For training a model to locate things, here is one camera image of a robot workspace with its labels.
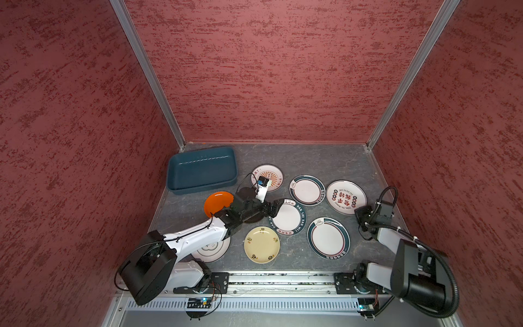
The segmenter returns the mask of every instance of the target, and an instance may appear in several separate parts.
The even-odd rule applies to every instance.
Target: orange plate
[[[203,210],[207,217],[211,218],[214,213],[231,205],[234,196],[229,192],[221,191],[211,194],[203,204]]]

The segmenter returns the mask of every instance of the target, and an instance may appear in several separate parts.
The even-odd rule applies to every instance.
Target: gray marble tabletop
[[[186,151],[194,151],[217,144],[188,144]],[[225,190],[236,191],[240,181],[254,168],[261,164],[279,167],[284,175],[283,185],[267,194],[267,201],[279,198],[291,198],[289,184],[298,175],[313,175],[325,185],[338,179],[346,179],[360,186],[367,195],[368,203],[373,204],[379,196],[383,181],[372,165],[369,154],[362,145],[230,145],[235,151],[238,167],[236,185],[195,194],[177,196],[169,193],[165,203],[153,222],[151,230],[171,233],[186,229],[206,221],[203,203],[209,195]],[[242,186],[250,186],[247,178]],[[392,266],[394,255],[385,246],[376,241],[365,241],[358,233],[355,216],[345,216],[336,212],[323,200],[319,205],[304,207],[307,215],[306,227],[292,236],[279,235],[280,252],[267,264],[252,262],[245,254],[243,242],[247,233],[254,227],[268,226],[268,218],[254,224],[243,224],[231,237],[231,245],[225,255],[208,266],[211,270],[352,270],[362,260]],[[307,240],[307,228],[319,217],[338,220],[347,229],[350,236],[348,253],[340,259],[328,260],[317,255]],[[400,215],[395,215],[395,223],[405,227]]]

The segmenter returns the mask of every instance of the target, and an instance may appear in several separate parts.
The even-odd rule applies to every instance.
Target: white plate with teal rim
[[[226,238],[223,241],[207,244],[206,246],[196,250],[192,253],[195,259],[200,259],[205,263],[214,262],[223,255],[229,249],[231,245],[231,238]]]
[[[271,186],[267,190],[268,192],[277,190],[280,188],[281,184],[283,184],[283,173],[280,168],[273,165],[258,166],[253,170],[253,175],[254,176],[251,175],[251,183],[253,185],[256,184],[256,181],[260,176],[266,177],[272,181]]]
[[[291,181],[291,197],[304,206],[315,206],[325,198],[325,186],[314,176],[300,175]]]
[[[367,205],[365,192],[349,181],[335,181],[327,188],[327,202],[344,215],[354,215],[354,210]]]
[[[312,249],[329,260],[343,257],[349,251],[350,238],[343,225],[332,218],[321,217],[309,225],[307,238]]]
[[[294,235],[305,228],[307,215],[302,206],[294,200],[285,199],[276,217],[269,217],[269,224],[278,234]]]

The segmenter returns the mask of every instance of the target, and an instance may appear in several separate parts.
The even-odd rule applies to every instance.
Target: beige plate with floral motif
[[[280,238],[270,227],[256,227],[245,237],[243,248],[255,263],[268,263],[280,252]]]

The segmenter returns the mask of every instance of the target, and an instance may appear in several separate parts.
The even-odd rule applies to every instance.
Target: red wall panel
[[[462,0],[375,153],[467,326],[523,321],[523,3]]]
[[[365,143],[441,0],[127,0],[188,141]]]
[[[98,327],[176,143],[109,1],[0,26],[0,325]]]

